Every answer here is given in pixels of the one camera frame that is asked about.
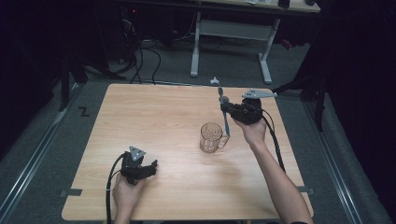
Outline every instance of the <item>desk leg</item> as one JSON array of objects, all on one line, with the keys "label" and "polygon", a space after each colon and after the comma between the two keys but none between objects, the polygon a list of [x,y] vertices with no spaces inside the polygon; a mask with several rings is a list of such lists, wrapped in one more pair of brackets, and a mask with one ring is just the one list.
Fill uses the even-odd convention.
[{"label": "desk leg", "polygon": [[197,22],[195,24],[195,43],[194,43],[194,51],[192,53],[191,72],[190,72],[190,75],[192,77],[198,76],[200,25],[201,25],[201,13],[197,12]]},{"label": "desk leg", "polygon": [[264,53],[259,54],[259,60],[260,60],[260,65],[262,66],[262,75],[264,77],[265,84],[272,83],[270,71],[268,70],[267,56],[268,56],[268,53],[270,52],[271,46],[274,42],[274,38],[275,38],[277,27],[278,27],[279,23],[280,23],[280,19],[276,19],[274,22],[274,25],[271,29],[271,33],[268,38],[267,44],[265,46]]}]

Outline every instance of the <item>wooden table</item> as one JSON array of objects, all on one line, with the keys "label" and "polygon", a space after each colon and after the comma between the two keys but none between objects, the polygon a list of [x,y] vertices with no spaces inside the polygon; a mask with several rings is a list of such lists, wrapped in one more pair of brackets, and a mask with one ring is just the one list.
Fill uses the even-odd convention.
[{"label": "wooden table", "polygon": [[[248,91],[223,89],[235,104]],[[81,195],[67,197],[63,218],[106,219],[107,177],[129,146],[147,152],[142,165],[159,162],[132,219],[278,218],[259,165],[230,117],[231,138],[226,147],[213,154],[200,150],[202,125],[211,121],[224,127],[218,99],[215,87],[110,85],[72,185],[72,189],[82,189]],[[274,119],[287,174],[296,186],[303,186],[275,99],[262,99],[262,107]],[[270,134],[266,141],[276,157]],[[307,194],[303,196],[313,214]],[[114,202],[111,208],[114,216]]]}]

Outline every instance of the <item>hand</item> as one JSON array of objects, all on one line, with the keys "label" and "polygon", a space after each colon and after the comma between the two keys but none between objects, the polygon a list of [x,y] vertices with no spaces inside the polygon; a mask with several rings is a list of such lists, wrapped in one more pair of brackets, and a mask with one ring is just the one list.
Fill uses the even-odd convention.
[{"label": "hand", "polygon": [[117,206],[115,224],[129,223],[131,214],[140,198],[146,179],[141,179],[134,186],[128,183],[125,176],[117,174],[116,185],[113,189],[113,198]]},{"label": "hand", "polygon": [[259,120],[254,124],[249,124],[249,125],[246,125],[235,119],[233,121],[235,121],[235,123],[242,128],[242,131],[244,132],[245,140],[249,145],[259,146],[265,144],[264,139],[265,139],[265,130],[267,128],[267,125],[265,124],[265,121],[263,119]]}]

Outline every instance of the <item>white desk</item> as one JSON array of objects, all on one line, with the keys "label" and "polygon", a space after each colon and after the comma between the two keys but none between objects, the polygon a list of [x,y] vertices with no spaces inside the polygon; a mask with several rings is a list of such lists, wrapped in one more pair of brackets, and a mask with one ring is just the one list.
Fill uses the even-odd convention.
[{"label": "white desk", "polygon": [[[266,4],[264,2],[258,2],[256,5],[246,3],[245,0],[202,0],[204,3],[215,3],[215,4],[230,4],[238,5],[241,7],[268,7],[273,9],[285,10],[277,6],[277,0],[272,0]],[[287,9],[290,11],[301,11],[301,12],[320,12],[318,5],[314,4],[312,7],[308,6],[304,0],[290,0],[290,7]],[[195,43],[194,50],[192,53],[191,61],[191,72],[192,77],[198,76],[199,67],[199,39],[200,35],[217,35],[233,38],[253,39],[266,41],[262,53],[259,54],[259,62],[262,67],[262,75],[266,84],[271,84],[272,79],[267,64],[267,56],[270,48],[273,44],[277,27],[280,23],[280,19],[276,19],[272,26],[264,25],[253,25],[246,23],[236,23],[227,21],[212,21],[202,20],[201,13],[197,13],[196,28],[195,28]]]}]

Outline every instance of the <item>dark background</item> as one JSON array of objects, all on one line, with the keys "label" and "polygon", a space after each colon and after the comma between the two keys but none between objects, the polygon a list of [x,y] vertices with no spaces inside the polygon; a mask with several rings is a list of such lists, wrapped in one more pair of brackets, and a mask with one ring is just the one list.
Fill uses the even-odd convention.
[{"label": "dark background", "polygon": [[[394,89],[396,83],[395,1],[321,1],[317,21],[285,19],[276,41],[293,45],[311,43],[296,79],[315,75],[326,81],[338,118],[356,156],[389,215],[396,220],[396,126]],[[87,3],[54,1],[2,1],[0,5],[0,149],[3,158],[35,113],[53,96],[51,88],[62,73],[66,53],[77,53],[107,67],[107,60],[125,57],[121,27],[112,23],[118,8],[104,13]],[[162,15],[160,19],[150,15]],[[141,11],[148,22],[145,35],[169,46],[178,30],[190,25],[191,12]],[[302,89],[315,90],[316,80]]]}]

